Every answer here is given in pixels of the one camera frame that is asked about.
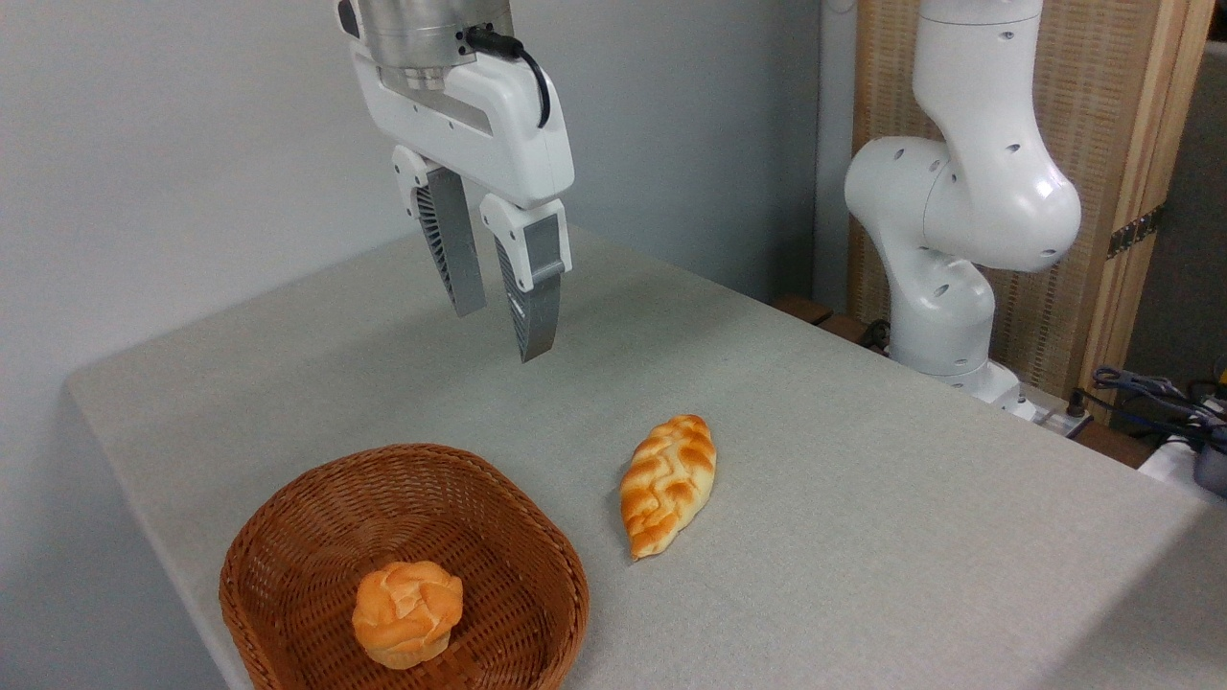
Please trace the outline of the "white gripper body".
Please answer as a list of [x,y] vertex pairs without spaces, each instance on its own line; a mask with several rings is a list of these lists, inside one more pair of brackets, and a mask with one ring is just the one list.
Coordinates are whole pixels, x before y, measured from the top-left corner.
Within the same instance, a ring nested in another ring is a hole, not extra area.
[[573,184],[564,114],[556,103],[537,126],[537,83],[521,61],[479,54],[448,70],[442,90],[415,90],[358,43],[350,52],[364,104],[394,142],[519,207],[544,205]]

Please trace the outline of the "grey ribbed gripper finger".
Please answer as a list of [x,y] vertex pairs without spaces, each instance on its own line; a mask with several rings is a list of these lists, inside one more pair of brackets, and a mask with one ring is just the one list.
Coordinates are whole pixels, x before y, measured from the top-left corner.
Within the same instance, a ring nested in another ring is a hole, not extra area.
[[461,176],[402,145],[393,151],[393,167],[406,212],[425,232],[456,317],[483,309],[487,301]]
[[556,199],[525,210],[487,194],[479,214],[494,235],[519,354],[528,362],[553,345],[562,276],[573,266],[564,204]]

